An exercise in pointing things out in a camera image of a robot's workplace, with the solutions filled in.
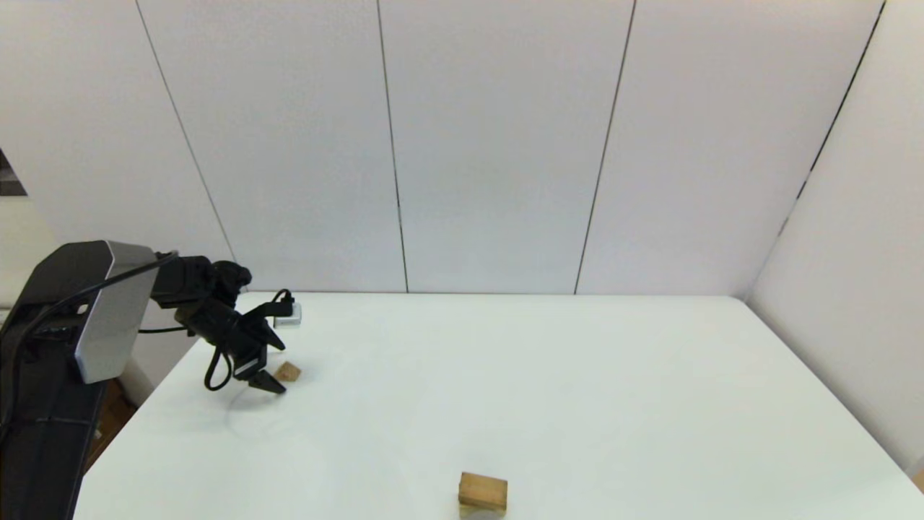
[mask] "tabletop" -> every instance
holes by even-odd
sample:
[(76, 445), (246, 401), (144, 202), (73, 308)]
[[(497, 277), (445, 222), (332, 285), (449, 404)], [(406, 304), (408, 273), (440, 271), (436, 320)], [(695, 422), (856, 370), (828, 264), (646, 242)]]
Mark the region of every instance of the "tabletop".
[(302, 369), (285, 394), (207, 391), (200, 341), (84, 478), (75, 517), (454, 519), (467, 471), (509, 481), (506, 520), (924, 518), (737, 300), (296, 297), (301, 326), (268, 361)]

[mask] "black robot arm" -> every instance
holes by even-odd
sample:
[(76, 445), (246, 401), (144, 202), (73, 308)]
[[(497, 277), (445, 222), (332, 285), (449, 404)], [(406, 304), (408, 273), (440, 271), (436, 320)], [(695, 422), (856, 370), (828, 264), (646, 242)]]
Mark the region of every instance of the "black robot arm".
[(105, 381), (122, 373), (146, 304), (215, 346), (228, 377), (286, 389), (265, 370), (267, 345), (285, 346), (267, 316), (289, 316), (292, 298), (241, 315), (250, 272), (204, 256), (155, 254), (114, 241), (69, 243), (35, 267), (0, 328), (0, 518), (70, 518)]

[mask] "panel seam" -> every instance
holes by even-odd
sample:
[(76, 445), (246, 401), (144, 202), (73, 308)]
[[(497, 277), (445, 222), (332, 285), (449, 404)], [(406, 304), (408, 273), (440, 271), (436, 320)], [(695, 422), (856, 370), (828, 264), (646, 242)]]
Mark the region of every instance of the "panel seam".
[(215, 220), (218, 221), (218, 228), (222, 231), (222, 236), (225, 238), (225, 244), (228, 246), (228, 252), (231, 253), (231, 259), (237, 263), (237, 256), (234, 254), (234, 248), (231, 247), (231, 241), (228, 239), (227, 231), (225, 231), (225, 224), (222, 223), (222, 219), (218, 215), (218, 208), (215, 207), (215, 200), (212, 198), (212, 193), (209, 192), (208, 184), (205, 183), (205, 177), (202, 176), (202, 168), (199, 166), (199, 159), (196, 158), (196, 153), (192, 150), (192, 143), (189, 141), (189, 136), (186, 134), (186, 127), (183, 125), (183, 119), (179, 116), (179, 110), (176, 109), (176, 102), (174, 102), (173, 93), (170, 92), (170, 86), (167, 84), (167, 77), (164, 75), (164, 68), (161, 67), (161, 60), (157, 56), (157, 51), (154, 49), (154, 41), (151, 39), (151, 32), (148, 31), (148, 22), (145, 21), (144, 14), (141, 13), (141, 5), (139, 4), (139, 0), (135, 0), (135, 8), (138, 9), (138, 16), (141, 18), (141, 26), (144, 27), (144, 34), (148, 38), (148, 45), (151, 46), (151, 53), (154, 55), (154, 62), (157, 64), (157, 71), (161, 75), (161, 81), (164, 82), (164, 88), (167, 91), (167, 98), (170, 99), (170, 106), (173, 107), (174, 115), (176, 116), (176, 122), (179, 123), (179, 129), (183, 132), (183, 139), (186, 141), (186, 146), (189, 149), (189, 155), (192, 156), (192, 163), (196, 166), (196, 172), (199, 174), (199, 181), (202, 183), (202, 188), (205, 190), (205, 195), (209, 199), (209, 205), (212, 207)]
[(616, 76), (616, 89), (613, 93), (613, 105), (610, 107), (610, 124), (606, 127), (606, 137), (603, 140), (603, 152), (600, 157), (600, 169), (597, 170), (597, 183), (593, 188), (593, 200), (590, 202), (590, 216), (587, 220), (587, 230), (584, 233), (584, 247), (580, 252), (580, 263), (577, 265), (574, 294), (578, 294), (581, 269), (584, 268), (584, 255), (587, 253), (587, 242), (590, 238), (590, 224), (593, 222), (593, 212), (597, 205), (597, 193), (600, 190), (600, 178), (603, 174), (603, 164), (606, 161), (606, 148), (610, 143), (610, 132), (613, 130), (613, 116), (616, 112), (616, 99), (619, 98), (619, 87), (623, 82), (623, 70), (626, 69), (626, 55), (629, 51), (629, 37), (632, 35), (632, 23), (635, 21), (635, 10), (638, 0), (632, 0), (632, 12), (629, 14), (629, 25), (626, 28), (626, 44), (623, 45), (623, 57), (619, 62), (619, 74)]
[(750, 302), (751, 296), (754, 294), (754, 288), (757, 287), (757, 282), (760, 280), (760, 275), (763, 274), (764, 269), (767, 268), (767, 264), (770, 263), (770, 258), (773, 256), (773, 251), (776, 250), (777, 244), (780, 243), (780, 236), (783, 235), (786, 225), (789, 224), (789, 219), (792, 217), (793, 213), (796, 211), (796, 203), (798, 203), (799, 198), (802, 196), (802, 192), (806, 189), (806, 185), (809, 184), (809, 179), (811, 174), (815, 171), (815, 166), (818, 164), (818, 160), (821, 157), (821, 152), (824, 151), (824, 145), (828, 143), (828, 138), (831, 137), (831, 131), (834, 130), (834, 125), (837, 123), (837, 118), (841, 115), (841, 110), (844, 108), (844, 104), (847, 101), (847, 96), (850, 94), (850, 89), (854, 86), (854, 80), (857, 79), (857, 74), (860, 71), (860, 66), (863, 65), (863, 58), (866, 57), (866, 52), (869, 50), (869, 44), (872, 42), (872, 37), (876, 33), (876, 28), (879, 27), (879, 20), (882, 18), (882, 11), (885, 9), (885, 4), (887, 0), (882, 0), (882, 5), (879, 6), (879, 13), (876, 15), (876, 21), (872, 24), (872, 29), (869, 30), (869, 37), (867, 37), (866, 45), (863, 47), (863, 52), (860, 53), (860, 59), (857, 61), (857, 67), (854, 68), (854, 74), (850, 77), (850, 82), (847, 83), (847, 89), (844, 91), (844, 96), (841, 98), (841, 104), (837, 106), (837, 111), (834, 112), (834, 119), (831, 120), (831, 125), (828, 127), (828, 131), (824, 134), (824, 139), (821, 140), (821, 146), (818, 149), (818, 153), (815, 154), (815, 160), (812, 161), (811, 167), (808, 168), (808, 174), (806, 174), (805, 180), (802, 181), (802, 186), (799, 187), (799, 193), (796, 194), (796, 199), (793, 200), (793, 205), (789, 208), (789, 213), (786, 214), (786, 218), (783, 220), (783, 224), (780, 226), (780, 230), (776, 233), (776, 238), (773, 240), (773, 245), (770, 248), (770, 251), (767, 252), (767, 256), (763, 259), (763, 263), (760, 264), (760, 269), (757, 272), (757, 276), (751, 280), (748, 290), (745, 291), (744, 297), (741, 298), (741, 301), (744, 303)]
[(404, 222), (401, 219), (401, 193), (398, 191), (398, 166), (395, 157), (395, 129), (392, 127), (392, 100), (388, 92), (388, 68), (385, 66), (385, 35), (382, 30), (382, 5), (380, 0), (375, 0), (375, 10), (379, 18), (379, 45), (382, 48), (382, 74), (385, 81), (385, 107), (388, 109), (388, 137), (392, 144), (392, 171), (395, 174), (395, 200), (397, 202), (398, 213), (398, 236), (401, 238), (401, 263), (405, 272), (405, 292), (410, 292), (407, 283), (407, 255), (404, 246)]

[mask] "silver panel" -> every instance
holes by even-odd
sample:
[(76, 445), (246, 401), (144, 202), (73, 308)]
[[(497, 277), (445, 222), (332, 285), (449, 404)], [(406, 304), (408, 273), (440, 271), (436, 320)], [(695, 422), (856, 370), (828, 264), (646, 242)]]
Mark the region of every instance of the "silver panel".
[[(107, 279), (157, 259), (147, 247), (117, 241), (106, 244), (113, 257)], [(100, 291), (75, 353), (84, 382), (95, 383), (122, 374), (156, 278), (157, 269), (152, 269)]]

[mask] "small wooden block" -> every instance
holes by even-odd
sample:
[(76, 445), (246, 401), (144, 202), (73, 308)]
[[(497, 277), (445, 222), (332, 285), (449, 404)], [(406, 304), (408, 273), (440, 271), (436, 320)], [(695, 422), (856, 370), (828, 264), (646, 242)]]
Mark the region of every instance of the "small wooden block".
[(462, 479), (459, 480), (459, 503), (505, 512), (507, 481), (463, 472)]
[(298, 368), (295, 365), (292, 365), (288, 361), (282, 364), (279, 368), (276, 369), (274, 377), (280, 381), (291, 382), (298, 379), (298, 376), (301, 376), (301, 368)]

